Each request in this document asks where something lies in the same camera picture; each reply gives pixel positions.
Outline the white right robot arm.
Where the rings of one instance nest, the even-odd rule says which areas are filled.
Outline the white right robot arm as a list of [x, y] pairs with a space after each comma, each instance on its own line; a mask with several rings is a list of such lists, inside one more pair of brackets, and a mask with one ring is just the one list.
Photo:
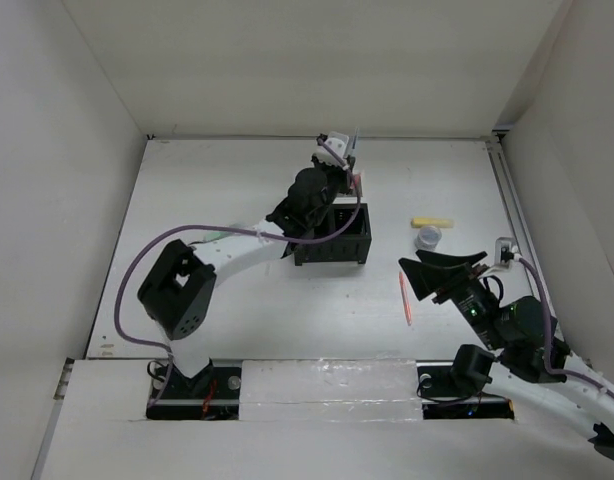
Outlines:
[[417, 299], [452, 303], [480, 341], [460, 346], [440, 372], [419, 364], [418, 397], [449, 413], [484, 397], [531, 403], [568, 423], [614, 461], [614, 384], [557, 338], [543, 287], [537, 297], [510, 303], [504, 303], [502, 290], [491, 290], [489, 283], [499, 279], [496, 271], [514, 263], [538, 275], [517, 247], [500, 247], [493, 266], [485, 257], [420, 250], [416, 258], [399, 261]]

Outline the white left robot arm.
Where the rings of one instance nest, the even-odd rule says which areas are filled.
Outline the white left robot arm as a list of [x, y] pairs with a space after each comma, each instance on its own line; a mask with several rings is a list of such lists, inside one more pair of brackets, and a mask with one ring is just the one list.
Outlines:
[[333, 241], [358, 217], [361, 202], [343, 225], [328, 224], [336, 198], [358, 192], [355, 159], [314, 155], [312, 162], [298, 172], [286, 197], [263, 220], [245, 229], [220, 227], [225, 237], [196, 246], [180, 239], [167, 243], [140, 285], [138, 301], [166, 337], [177, 370], [175, 384], [186, 395], [199, 396], [209, 387], [210, 357], [191, 352], [191, 336], [209, 313], [214, 290], [258, 264]]

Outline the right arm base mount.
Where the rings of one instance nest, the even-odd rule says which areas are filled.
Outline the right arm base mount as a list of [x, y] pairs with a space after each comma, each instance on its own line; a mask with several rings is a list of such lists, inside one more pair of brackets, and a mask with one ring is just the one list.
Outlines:
[[484, 391], [492, 381], [494, 361], [492, 353], [476, 345], [462, 345], [452, 361], [417, 361], [416, 394], [423, 419], [513, 420], [511, 401]]

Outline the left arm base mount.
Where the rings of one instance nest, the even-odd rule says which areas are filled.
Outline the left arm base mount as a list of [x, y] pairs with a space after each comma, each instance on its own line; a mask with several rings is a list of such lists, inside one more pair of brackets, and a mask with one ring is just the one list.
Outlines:
[[242, 361], [211, 362], [193, 378], [173, 367], [164, 384], [167, 364], [152, 360], [146, 418], [158, 421], [232, 421], [239, 419]]

